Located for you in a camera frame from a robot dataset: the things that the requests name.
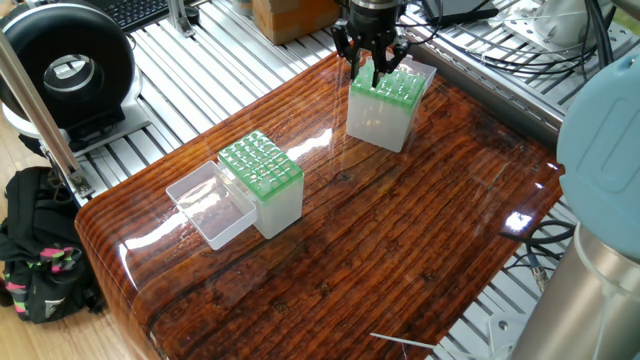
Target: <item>metal bracket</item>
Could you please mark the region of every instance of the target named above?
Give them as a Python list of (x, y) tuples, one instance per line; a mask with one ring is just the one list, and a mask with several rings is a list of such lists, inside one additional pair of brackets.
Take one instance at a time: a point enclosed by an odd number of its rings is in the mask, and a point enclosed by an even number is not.
[(184, 0), (167, 0), (169, 4), (169, 23), (184, 37), (194, 36), (196, 33), (191, 28), (187, 12), (184, 9)]
[(509, 359), (511, 350), (527, 325), (529, 315), (518, 313), (493, 314), (489, 318), (489, 352), (491, 360)]
[(71, 173), (69, 179), (71, 180), (71, 186), (76, 189), (81, 198), (86, 199), (95, 192), (82, 171)]

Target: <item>black backpack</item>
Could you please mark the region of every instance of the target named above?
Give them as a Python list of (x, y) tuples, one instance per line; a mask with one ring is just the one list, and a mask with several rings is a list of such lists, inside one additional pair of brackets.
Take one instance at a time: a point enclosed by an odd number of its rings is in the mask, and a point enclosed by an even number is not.
[(39, 324), (104, 305), (74, 228), (78, 209), (51, 168), (18, 171), (7, 185), (0, 226), (5, 286), (18, 316)]

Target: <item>cardboard box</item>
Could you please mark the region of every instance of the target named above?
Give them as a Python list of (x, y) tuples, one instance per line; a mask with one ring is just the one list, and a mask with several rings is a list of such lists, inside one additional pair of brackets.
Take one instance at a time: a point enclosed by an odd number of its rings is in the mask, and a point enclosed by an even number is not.
[(253, 0), (256, 25), (276, 45), (330, 26), (339, 14), (333, 0)]

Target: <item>wood grain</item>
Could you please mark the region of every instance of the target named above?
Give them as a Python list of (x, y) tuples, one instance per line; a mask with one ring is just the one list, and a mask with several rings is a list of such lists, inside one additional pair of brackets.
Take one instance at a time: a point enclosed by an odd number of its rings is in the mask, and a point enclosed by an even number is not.
[[(436, 77), (403, 151), (345, 133), (331, 56), (92, 200), (76, 227), (121, 329), (169, 359), (397, 359), (437, 343), (560, 195), (553, 154)], [(262, 130), (305, 172), (302, 218), (212, 251), (167, 186)], [(411, 356), (425, 355), (410, 349)]]

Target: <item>wooden floor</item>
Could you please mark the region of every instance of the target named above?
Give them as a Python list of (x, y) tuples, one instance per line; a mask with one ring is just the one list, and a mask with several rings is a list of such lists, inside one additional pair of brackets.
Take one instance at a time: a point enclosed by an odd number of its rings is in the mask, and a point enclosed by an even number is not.
[[(49, 166), (29, 151), (18, 133), (0, 115), (0, 189), (16, 170), (30, 166)], [(0, 221), (7, 216), (7, 202), (0, 196)], [(0, 271), (4, 264), (0, 262)], [(126, 360), (127, 352), (111, 313), (87, 311), (61, 321), (33, 325), (18, 319), (13, 308), (0, 308), (0, 359), (3, 360)]]

